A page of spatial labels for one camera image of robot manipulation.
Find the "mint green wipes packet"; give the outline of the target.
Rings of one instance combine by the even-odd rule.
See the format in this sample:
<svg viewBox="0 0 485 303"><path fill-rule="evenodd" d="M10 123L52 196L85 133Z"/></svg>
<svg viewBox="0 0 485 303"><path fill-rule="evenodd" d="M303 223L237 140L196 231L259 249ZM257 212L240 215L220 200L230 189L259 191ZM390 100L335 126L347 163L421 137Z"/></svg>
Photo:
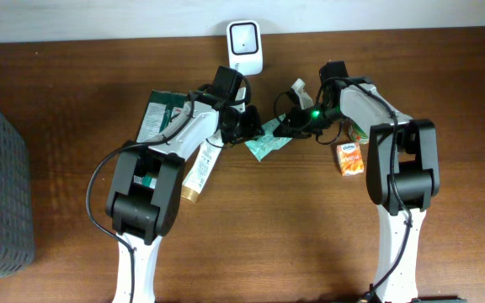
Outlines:
<svg viewBox="0 0 485 303"><path fill-rule="evenodd" d="M273 131L280 125L277 119L272 119L262 125L264 134L256 140L246 141L250 152L261 162L272 151L277 151L291 141L291 138L275 137Z"/></svg>

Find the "white tube with gold cap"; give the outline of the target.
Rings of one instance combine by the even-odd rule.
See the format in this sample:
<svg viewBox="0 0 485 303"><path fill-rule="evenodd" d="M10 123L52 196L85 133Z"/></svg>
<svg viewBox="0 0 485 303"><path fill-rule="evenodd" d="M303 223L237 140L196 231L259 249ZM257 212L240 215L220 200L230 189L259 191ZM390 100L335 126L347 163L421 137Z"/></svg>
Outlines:
<svg viewBox="0 0 485 303"><path fill-rule="evenodd" d="M200 144L195 162L183 181L181 193L183 199L192 203L197 202L223 146L220 131Z"/></svg>

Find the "green lidded jar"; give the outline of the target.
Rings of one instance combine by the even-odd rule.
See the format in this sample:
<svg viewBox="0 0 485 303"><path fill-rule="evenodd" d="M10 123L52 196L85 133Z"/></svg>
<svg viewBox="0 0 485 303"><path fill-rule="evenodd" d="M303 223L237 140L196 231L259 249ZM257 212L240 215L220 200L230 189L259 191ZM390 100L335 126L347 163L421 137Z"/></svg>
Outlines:
<svg viewBox="0 0 485 303"><path fill-rule="evenodd" d="M369 136L353 120L349 122L348 137L352 142L362 145L369 143Z"/></svg>

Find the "dark green wipes pack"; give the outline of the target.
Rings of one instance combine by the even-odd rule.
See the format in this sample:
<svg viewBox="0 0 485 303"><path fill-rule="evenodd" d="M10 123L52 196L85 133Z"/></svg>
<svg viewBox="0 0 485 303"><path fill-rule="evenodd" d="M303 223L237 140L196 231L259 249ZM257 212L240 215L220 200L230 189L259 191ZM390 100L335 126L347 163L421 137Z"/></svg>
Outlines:
<svg viewBox="0 0 485 303"><path fill-rule="evenodd" d="M136 141L149 141L162 132L172 118L182 111L185 99L186 95L183 93L152 90Z"/></svg>

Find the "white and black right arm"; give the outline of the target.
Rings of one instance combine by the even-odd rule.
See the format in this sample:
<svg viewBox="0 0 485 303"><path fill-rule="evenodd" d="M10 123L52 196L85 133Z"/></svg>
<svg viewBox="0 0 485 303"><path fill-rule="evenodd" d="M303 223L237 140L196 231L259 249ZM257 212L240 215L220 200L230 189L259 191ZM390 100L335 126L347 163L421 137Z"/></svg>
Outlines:
<svg viewBox="0 0 485 303"><path fill-rule="evenodd" d="M315 98L298 79L285 91L294 104L276 137L318 138L349 120L368 137L365 182L379 216L378 265L361 302L417 302L416 267L421 227L440 190L437 135L431 120L402 113L368 77L351 77L343 61L319 70Z"/></svg>

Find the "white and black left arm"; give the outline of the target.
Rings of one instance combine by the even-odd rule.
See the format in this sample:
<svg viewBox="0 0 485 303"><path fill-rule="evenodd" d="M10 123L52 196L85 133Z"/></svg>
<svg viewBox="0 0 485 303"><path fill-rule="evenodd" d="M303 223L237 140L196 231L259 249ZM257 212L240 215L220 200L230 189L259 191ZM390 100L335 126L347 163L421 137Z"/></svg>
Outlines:
<svg viewBox="0 0 485 303"><path fill-rule="evenodd" d="M194 152L261 136L247 78L219 66L213 81L188 93L151 91L136 139L116 153L105 211L120 259L114 300L153 302L159 245L179 212L185 164Z"/></svg>

